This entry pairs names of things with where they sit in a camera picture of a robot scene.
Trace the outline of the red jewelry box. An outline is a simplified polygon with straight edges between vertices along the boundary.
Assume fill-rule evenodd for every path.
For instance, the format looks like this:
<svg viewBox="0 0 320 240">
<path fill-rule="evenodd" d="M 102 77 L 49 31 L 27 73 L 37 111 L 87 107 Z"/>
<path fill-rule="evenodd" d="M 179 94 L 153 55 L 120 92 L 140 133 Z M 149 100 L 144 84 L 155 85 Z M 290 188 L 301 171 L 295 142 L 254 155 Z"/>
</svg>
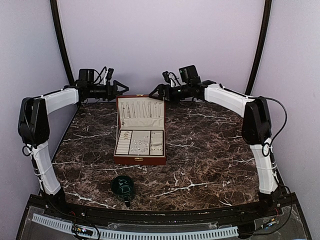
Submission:
<svg viewBox="0 0 320 240">
<path fill-rule="evenodd" d="M 148 95 L 116 98 L 114 162 L 119 165 L 165 165 L 166 103 Z"/>
</svg>

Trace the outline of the red jewelry tray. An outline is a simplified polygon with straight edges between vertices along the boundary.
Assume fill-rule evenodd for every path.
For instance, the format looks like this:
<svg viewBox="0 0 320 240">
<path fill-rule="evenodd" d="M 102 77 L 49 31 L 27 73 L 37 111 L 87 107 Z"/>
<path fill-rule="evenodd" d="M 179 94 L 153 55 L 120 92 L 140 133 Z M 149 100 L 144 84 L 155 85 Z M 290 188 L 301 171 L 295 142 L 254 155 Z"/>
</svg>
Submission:
<svg viewBox="0 0 320 240">
<path fill-rule="evenodd" d="M 163 130 L 121 130 L 117 138 L 115 155 L 164 156 Z"/>
</svg>

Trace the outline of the dark green glass mug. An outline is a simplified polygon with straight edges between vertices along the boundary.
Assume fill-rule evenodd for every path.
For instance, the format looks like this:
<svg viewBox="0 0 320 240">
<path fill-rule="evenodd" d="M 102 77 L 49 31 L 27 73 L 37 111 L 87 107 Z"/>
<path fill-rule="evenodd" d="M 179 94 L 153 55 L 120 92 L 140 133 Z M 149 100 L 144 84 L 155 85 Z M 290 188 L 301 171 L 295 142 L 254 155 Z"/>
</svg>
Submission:
<svg viewBox="0 0 320 240">
<path fill-rule="evenodd" d="M 129 208 L 135 197 L 133 179 L 127 175 L 119 175 L 111 181 L 110 187 L 116 197 Z"/>
</svg>

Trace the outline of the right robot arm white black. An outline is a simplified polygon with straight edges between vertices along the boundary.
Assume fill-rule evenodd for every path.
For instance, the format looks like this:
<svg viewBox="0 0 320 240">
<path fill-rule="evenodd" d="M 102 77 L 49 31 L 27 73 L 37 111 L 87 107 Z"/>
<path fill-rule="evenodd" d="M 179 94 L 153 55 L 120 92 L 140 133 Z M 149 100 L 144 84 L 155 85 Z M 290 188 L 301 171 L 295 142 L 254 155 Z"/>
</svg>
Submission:
<svg viewBox="0 0 320 240">
<path fill-rule="evenodd" d="M 242 117 L 241 135 L 249 145 L 257 168 L 259 191 L 273 194 L 279 187 L 277 165 L 273 154 L 272 121 L 267 101 L 269 98 L 245 95 L 212 80 L 202 81 L 195 65 L 179 69 L 181 80 L 172 86 L 171 72 L 164 71 L 164 84 L 159 84 L 149 97 L 170 102 L 194 98 L 220 105 Z"/>
</svg>

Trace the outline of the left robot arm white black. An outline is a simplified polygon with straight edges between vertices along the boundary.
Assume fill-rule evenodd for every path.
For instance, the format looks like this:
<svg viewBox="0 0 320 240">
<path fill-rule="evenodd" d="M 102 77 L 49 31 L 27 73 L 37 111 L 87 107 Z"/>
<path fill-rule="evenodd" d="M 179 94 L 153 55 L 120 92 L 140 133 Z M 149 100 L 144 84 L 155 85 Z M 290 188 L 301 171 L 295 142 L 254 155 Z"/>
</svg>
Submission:
<svg viewBox="0 0 320 240">
<path fill-rule="evenodd" d="M 49 154 L 49 115 L 88 99 L 112 101 L 128 92 L 128 86 L 112 79 L 113 72 L 113 68 L 106 67 L 101 72 L 82 68 L 79 70 L 78 79 L 71 85 L 22 100 L 17 128 L 24 144 L 22 153 L 31 158 L 40 189 L 47 196 L 64 195 Z"/>
</svg>

